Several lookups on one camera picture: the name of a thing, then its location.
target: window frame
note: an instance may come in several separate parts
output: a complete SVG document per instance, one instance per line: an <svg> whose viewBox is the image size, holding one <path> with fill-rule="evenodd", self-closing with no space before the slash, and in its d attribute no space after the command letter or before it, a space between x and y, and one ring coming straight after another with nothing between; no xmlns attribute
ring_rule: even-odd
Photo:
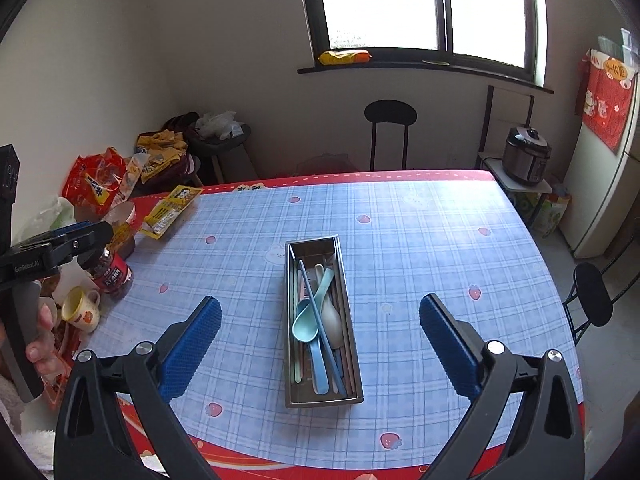
<svg viewBox="0 0 640 480"><path fill-rule="evenodd" d="M304 0L309 37L314 54L316 68L322 67L318 61L320 54L331 50L329 31L324 13L323 0ZM525 10L525 62L524 67L517 67L500 61L486 59L468 54L453 52L453 27L450 0L435 0L437 24L437 50L404 47L367 47L371 54L371 62L376 67L385 65L393 67L426 68L425 64L437 66L441 70L465 68L480 73L514 78L532 84L538 55L538 23L536 19L536 0L524 0Z"/></svg>

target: finger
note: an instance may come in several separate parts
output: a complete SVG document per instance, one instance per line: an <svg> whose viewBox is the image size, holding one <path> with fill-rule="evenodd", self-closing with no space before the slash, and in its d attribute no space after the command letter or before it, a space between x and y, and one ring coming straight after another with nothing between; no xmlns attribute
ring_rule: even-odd
<svg viewBox="0 0 640 480"><path fill-rule="evenodd" d="M36 341L29 343L26 348L27 359L32 363L40 359L47 359L55 348L55 338L51 332L42 332Z"/></svg>
<svg viewBox="0 0 640 480"><path fill-rule="evenodd" d="M55 356L38 361L35 364L35 367L36 367L36 371L40 375L53 375L53 374L60 375L65 370L65 367L60 361L60 359L58 359Z"/></svg>
<svg viewBox="0 0 640 480"><path fill-rule="evenodd" d="M53 316L46 303L38 311L38 326L47 332L53 328Z"/></svg>

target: utensil box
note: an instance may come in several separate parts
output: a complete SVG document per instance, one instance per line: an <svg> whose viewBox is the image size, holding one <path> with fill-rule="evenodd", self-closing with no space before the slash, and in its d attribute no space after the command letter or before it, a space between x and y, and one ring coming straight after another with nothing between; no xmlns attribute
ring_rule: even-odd
<svg viewBox="0 0 640 480"><path fill-rule="evenodd" d="M294 339L291 333L291 325L295 319L295 308L300 301L299 266L298 260L302 259L307 271L313 269L316 264L325 264L334 270L334 279L329 287L328 294L332 299L334 307L340 314L342 321L342 334L344 336L344 346L340 348L343 356L342 370L344 373L344 386L347 396L335 393L333 388L331 368L327 358L324 358L327 375L329 378L329 393L318 395L315 393L311 379L310 353L306 345ZM285 384L285 404L287 408L320 408L325 406L343 406L346 404L357 404L364 400L362 392L362 378L360 377L360 366L358 364L358 353L356 352L356 341L353 336L353 323L351 322L351 309L347 288L344 281L344 266L342 264L342 251L340 250L340 240L338 236L325 238L312 238L308 240L298 240L288 242L286 245L286 302L284 305L286 315L283 316L284 331L286 334L284 348L284 384ZM302 380L296 382L294 363L296 355L306 356L302 364Z"/></svg>

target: silver bolt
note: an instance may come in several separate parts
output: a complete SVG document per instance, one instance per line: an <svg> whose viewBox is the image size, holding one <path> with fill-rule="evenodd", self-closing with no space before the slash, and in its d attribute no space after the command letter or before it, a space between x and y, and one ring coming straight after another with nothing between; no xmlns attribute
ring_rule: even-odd
<svg viewBox="0 0 640 480"><path fill-rule="evenodd" d="M78 357L76 357L76 361L80 361L81 363L85 363L89 359L91 359L91 351L90 350L82 350L78 354Z"/></svg>
<svg viewBox="0 0 640 480"><path fill-rule="evenodd" d="M501 354L504 352L504 345L500 341L489 341L486 347L492 354Z"/></svg>
<svg viewBox="0 0 640 480"><path fill-rule="evenodd" d="M549 350L549 352L546 353L546 356L556 363L562 360L562 354L558 350Z"/></svg>
<svg viewBox="0 0 640 480"><path fill-rule="evenodd" d="M149 341L143 341L136 346L136 354L138 355L147 355L154 349L153 343Z"/></svg>

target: window pane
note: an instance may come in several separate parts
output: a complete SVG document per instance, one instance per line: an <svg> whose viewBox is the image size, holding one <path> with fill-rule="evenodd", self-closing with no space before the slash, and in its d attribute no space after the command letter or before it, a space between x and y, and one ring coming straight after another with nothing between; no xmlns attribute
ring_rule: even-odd
<svg viewBox="0 0 640 480"><path fill-rule="evenodd" d="M437 48L434 0L323 1L331 48Z"/></svg>
<svg viewBox="0 0 640 480"><path fill-rule="evenodd" d="M451 0L453 50L524 67L524 0Z"/></svg>

